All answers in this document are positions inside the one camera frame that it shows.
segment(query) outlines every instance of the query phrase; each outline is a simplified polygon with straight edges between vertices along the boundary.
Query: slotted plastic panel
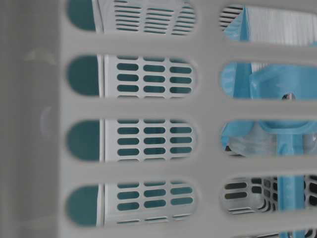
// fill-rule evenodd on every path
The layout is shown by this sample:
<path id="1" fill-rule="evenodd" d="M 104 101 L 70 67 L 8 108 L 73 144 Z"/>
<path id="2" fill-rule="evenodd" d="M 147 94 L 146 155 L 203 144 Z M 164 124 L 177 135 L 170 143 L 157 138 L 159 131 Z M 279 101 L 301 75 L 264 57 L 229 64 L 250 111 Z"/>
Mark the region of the slotted plastic panel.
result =
<path id="1" fill-rule="evenodd" d="M 242 12 L 243 5 L 231 4 L 228 7 L 225 7 L 219 18 L 219 24 L 221 30 L 226 29 L 231 22 Z"/>
<path id="2" fill-rule="evenodd" d="M 182 98 L 196 83 L 193 67 L 175 58 L 105 56 L 103 68 L 105 97 Z"/>
<path id="3" fill-rule="evenodd" d="M 181 221 L 195 211 L 196 194 L 180 181 L 105 185 L 105 225 Z"/>
<path id="4" fill-rule="evenodd" d="M 231 214 L 274 212 L 278 208 L 277 177 L 236 178 L 222 190 L 223 208 Z M 317 206 L 316 176 L 305 176 L 305 208 Z"/>
<path id="5" fill-rule="evenodd" d="M 106 162 L 184 158 L 196 143 L 192 126 L 174 119 L 106 120 L 104 135 Z"/>
<path id="6" fill-rule="evenodd" d="M 185 36 L 192 32 L 196 15 L 187 0 L 95 0 L 104 32 L 109 30 Z"/>
<path id="7" fill-rule="evenodd" d="M 163 6 L 167 2 L 173 4 L 164 0 L 153 7 L 175 11 Z M 115 18 L 112 18 L 112 30 L 107 31 L 102 24 L 96 27 L 106 34 L 88 33 L 69 22 L 67 0 L 0 1 L 4 19 L 4 24 L 0 24 L 4 32 L 1 38 L 4 57 L 0 64 L 3 81 L 0 87 L 3 100 L 0 101 L 4 104 L 1 181 L 5 181 L 0 185 L 2 237 L 192 238 L 198 234 L 226 238 L 262 234 L 265 237 L 272 231 L 317 227 L 316 212 L 309 209 L 289 214 L 243 214 L 233 219 L 221 207 L 219 191 L 233 176 L 241 178 L 252 174 L 266 178 L 274 174 L 316 174 L 316 161 L 309 156 L 246 161 L 230 158 L 222 152 L 218 136 L 224 120 L 317 119 L 316 102 L 234 101 L 222 93 L 218 78 L 223 66 L 230 61 L 317 65 L 314 48 L 226 41 L 219 30 L 219 13 L 228 3 L 191 0 L 196 14 L 195 30 L 182 37 L 141 34 L 143 28 L 138 28 L 138 32 L 117 30 Z M 317 9 L 314 0 L 248 0 L 245 3 L 306 12 Z M 111 12 L 106 15 L 110 18 L 114 9 L 106 12 Z M 89 99 L 75 94 L 66 80 L 71 60 L 87 54 L 102 55 L 101 59 L 104 55 L 185 59 L 195 66 L 199 83 L 195 93 L 183 100 Z M 65 145 L 67 132 L 79 121 L 100 118 L 182 118 L 197 127 L 201 143 L 192 158 L 182 162 L 83 163 L 76 160 Z M 142 228 L 85 229 L 71 223 L 65 212 L 67 198 L 77 187 L 162 178 L 165 181 L 182 178 L 198 191 L 197 209 L 186 221 Z M 316 203 L 314 192 L 309 198 L 311 203 Z"/>

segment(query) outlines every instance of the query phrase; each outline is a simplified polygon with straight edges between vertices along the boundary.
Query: white plastic crate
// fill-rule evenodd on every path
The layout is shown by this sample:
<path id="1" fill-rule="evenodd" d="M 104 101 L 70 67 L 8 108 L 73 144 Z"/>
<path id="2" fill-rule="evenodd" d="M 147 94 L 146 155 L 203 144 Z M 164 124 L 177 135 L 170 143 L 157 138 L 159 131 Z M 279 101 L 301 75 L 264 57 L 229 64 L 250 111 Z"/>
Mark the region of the white plastic crate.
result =
<path id="1" fill-rule="evenodd" d="M 1 29 L 6 32 L 1 42 L 6 56 L 2 60 L 5 84 L 1 92 L 5 99 L 4 111 L 7 112 L 3 127 L 5 158 L 1 166 L 1 176 L 6 181 L 1 185 L 4 194 L 1 207 L 6 208 L 1 218 L 3 237 L 43 237 L 43 234 L 51 237 L 192 237 L 202 231 L 215 237 L 246 237 L 316 227 L 316 215 L 312 211 L 294 212 L 293 216 L 246 214 L 235 219 L 223 208 L 243 208 L 250 206 L 250 202 L 244 205 L 237 201 L 239 204 L 235 206 L 219 200 L 219 195 L 226 193 L 223 187 L 231 183 L 231 178 L 316 173 L 314 159 L 307 156 L 268 158 L 268 163 L 262 158 L 235 160 L 221 151 L 218 136 L 225 121 L 289 116 L 316 118 L 313 102 L 305 105 L 254 103 L 234 101 L 223 95 L 218 75 L 230 60 L 316 65 L 317 55 L 315 49 L 249 46 L 226 41 L 218 30 L 218 17 L 227 3 L 192 0 L 197 22 L 187 36 L 131 35 L 130 32 L 115 30 L 105 35 L 88 33 L 69 22 L 64 0 L 0 3 L 5 21 Z M 306 11 L 317 8 L 310 0 L 243 3 Z M 65 76 L 70 61 L 84 54 L 184 59 L 197 74 L 195 87 L 191 94 L 179 100 L 86 98 L 72 91 Z M 132 164 L 78 161 L 65 146 L 67 132 L 79 121 L 100 118 L 110 121 L 183 119 L 195 127 L 197 145 L 190 157 L 183 161 Z M 195 213 L 190 219 L 182 223 L 144 225 L 142 228 L 85 229 L 75 226 L 65 213 L 68 196 L 80 186 L 162 178 L 167 181 L 182 179 L 193 185 L 197 200 Z M 250 180 L 243 181 L 251 186 Z M 262 199 L 252 199 L 251 210 L 255 210 Z"/>

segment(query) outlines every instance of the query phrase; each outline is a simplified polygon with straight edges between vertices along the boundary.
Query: white grid panel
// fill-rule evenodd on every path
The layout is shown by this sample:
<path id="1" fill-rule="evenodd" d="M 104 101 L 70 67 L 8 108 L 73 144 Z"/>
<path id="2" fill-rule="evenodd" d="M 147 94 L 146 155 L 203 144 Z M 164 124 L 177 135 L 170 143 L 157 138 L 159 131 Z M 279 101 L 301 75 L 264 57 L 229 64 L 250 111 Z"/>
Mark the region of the white grid panel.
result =
<path id="1" fill-rule="evenodd" d="M 160 61 L 144 60 L 143 57 L 136 57 L 137 59 L 118 59 L 117 56 L 105 56 L 105 96 L 106 97 L 120 97 L 120 96 L 134 96 L 138 98 L 144 97 L 157 97 L 157 98 L 179 98 L 186 96 L 186 93 L 172 93 L 170 90 L 173 87 L 186 88 L 190 93 L 196 83 L 195 71 L 193 67 L 188 63 L 175 63 L 171 62 L 170 59 L 163 59 Z M 137 65 L 137 70 L 120 70 L 118 69 L 119 64 Z M 144 66 L 154 65 L 163 66 L 163 72 L 145 71 Z M 170 72 L 172 67 L 190 69 L 190 73 L 173 73 Z M 118 75 L 128 74 L 137 75 L 137 81 L 119 81 Z M 164 82 L 146 82 L 146 76 L 162 76 Z M 188 77 L 191 79 L 190 83 L 172 83 L 170 80 L 172 77 Z M 119 85 L 133 85 L 137 86 L 137 92 L 120 92 L 118 90 Z M 146 86 L 164 87 L 164 92 L 145 92 Z"/>
<path id="2" fill-rule="evenodd" d="M 238 184 L 244 183 L 244 188 L 233 188 Z M 316 176 L 305 176 L 305 208 L 316 209 L 317 205 L 317 178 Z M 229 181 L 226 185 L 231 185 L 231 188 L 226 186 L 223 188 L 222 205 L 223 208 L 232 215 L 254 213 L 254 212 L 275 212 L 278 208 L 277 203 L 277 177 L 265 177 L 265 178 L 236 178 Z M 252 188 L 255 186 L 261 187 L 261 193 L 253 193 Z M 225 195 L 238 194 L 241 192 L 247 193 L 247 197 L 236 198 L 236 199 L 225 199 Z M 305 237 L 316 238 L 317 230 L 307 229 Z M 267 233 L 267 234 L 253 234 L 251 238 L 278 238 L 278 233 Z"/>
<path id="3" fill-rule="evenodd" d="M 61 12 L 65 1 L 61 0 Z M 218 75 L 223 64 L 230 60 L 271 61 L 317 65 L 317 50 L 311 48 L 289 48 L 263 44 L 231 43 L 218 34 L 218 16 L 230 2 L 222 0 L 192 0 L 196 10 L 197 27 L 192 35 L 180 42 L 176 37 L 108 33 L 95 35 L 75 29 L 61 16 L 61 108 L 60 135 L 75 122 L 89 118 L 182 118 L 197 126 L 200 139 L 190 160 L 183 163 L 134 163 L 85 164 L 72 158 L 61 143 L 60 151 L 60 237 L 193 237 L 212 232 L 215 237 L 236 237 L 247 234 L 268 234 L 271 231 L 300 230 L 317 227 L 316 214 L 311 211 L 288 214 L 245 214 L 239 219 L 226 215 L 219 205 L 219 188 L 228 178 L 236 176 L 272 176 L 274 174 L 315 174 L 314 157 L 292 158 L 267 157 L 232 160 L 224 155 L 219 146 L 219 129 L 224 120 L 232 119 L 317 119 L 315 102 L 247 102 L 228 99 L 218 86 Z M 270 7 L 314 11 L 314 0 L 298 2 L 289 0 L 246 0 L 238 3 Z M 64 78 L 66 65 L 77 55 L 95 53 L 112 55 L 156 55 L 179 57 L 188 60 L 195 68 L 199 84 L 195 92 L 184 98 L 170 100 L 124 100 L 87 99 L 73 93 Z M 64 203 L 69 193 L 77 186 L 92 182 L 116 182 L 121 180 L 167 179 L 182 177 L 195 186 L 198 192 L 198 206 L 195 216 L 178 225 L 161 224 L 140 229 L 136 226 L 125 229 L 82 229 L 69 223 L 64 213 Z"/>
<path id="4" fill-rule="evenodd" d="M 137 160 L 144 161 L 150 159 L 163 158 L 164 160 L 171 160 L 176 158 L 188 157 L 188 153 L 171 153 L 171 148 L 182 148 L 190 147 L 191 150 L 195 149 L 196 135 L 192 126 L 187 123 L 171 123 L 171 120 L 163 120 L 163 123 L 145 123 L 144 120 L 136 120 L 137 123 L 119 123 L 117 120 L 106 120 L 105 126 L 105 161 L 106 162 L 117 162 L 122 160 Z M 188 133 L 171 133 L 172 128 L 187 128 L 191 132 Z M 137 132 L 134 134 L 119 134 L 118 130 L 120 128 L 131 128 L 137 129 Z M 164 133 L 145 133 L 145 129 L 159 128 L 163 130 Z M 179 137 L 190 137 L 191 142 L 189 143 L 172 143 L 171 138 Z M 118 140 L 124 138 L 135 138 L 139 142 L 135 145 L 119 145 Z M 146 144 L 146 138 L 161 138 L 164 140 L 164 143 L 154 143 Z M 165 150 L 164 153 L 160 154 L 145 154 L 147 148 L 162 148 Z M 125 149 L 137 149 L 139 152 L 137 155 L 127 155 L 120 156 L 118 154 L 119 150 Z"/>
<path id="5" fill-rule="evenodd" d="M 221 30 L 224 30 L 243 10 L 242 5 L 232 4 L 222 10 L 219 18 Z"/>
<path id="6" fill-rule="evenodd" d="M 195 14 L 187 0 L 98 0 L 104 31 L 188 35 Z"/>
<path id="7" fill-rule="evenodd" d="M 146 182 L 140 182 L 139 185 L 134 188 L 119 188 L 116 184 L 114 185 L 105 185 L 105 198 L 106 198 L 106 206 L 105 206 L 105 225 L 125 225 L 129 224 L 129 221 L 137 221 L 136 224 L 141 223 L 154 223 L 154 222 L 171 222 L 171 221 L 180 221 L 184 220 L 187 216 L 190 216 L 194 213 L 195 210 L 195 202 L 196 202 L 196 194 L 195 191 L 192 192 L 173 195 L 171 194 L 171 189 L 173 188 L 184 188 L 184 187 L 192 187 L 187 183 L 180 184 L 172 184 L 169 181 L 165 182 L 163 185 L 156 186 L 145 186 Z M 163 189 L 166 194 L 163 196 L 153 196 L 146 197 L 145 191 L 154 191 L 157 189 Z M 135 191 L 139 193 L 137 198 L 132 199 L 118 199 L 117 195 L 120 192 L 131 192 Z M 175 198 L 192 198 L 192 202 L 188 204 L 182 205 L 172 205 L 171 201 Z M 153 207 L 146 208 L 145 202 L 148 201 L 165 201 L 165 205 L 162 207 Z M 139 204 L 139 208 L 135 210 L 125 210 L 119 211 L 117 206 L 118 204 L 126 204 L 126 203 L 137 203 Z M 155 221 L 155 218 L 166 218 L 163 220 Z"/>

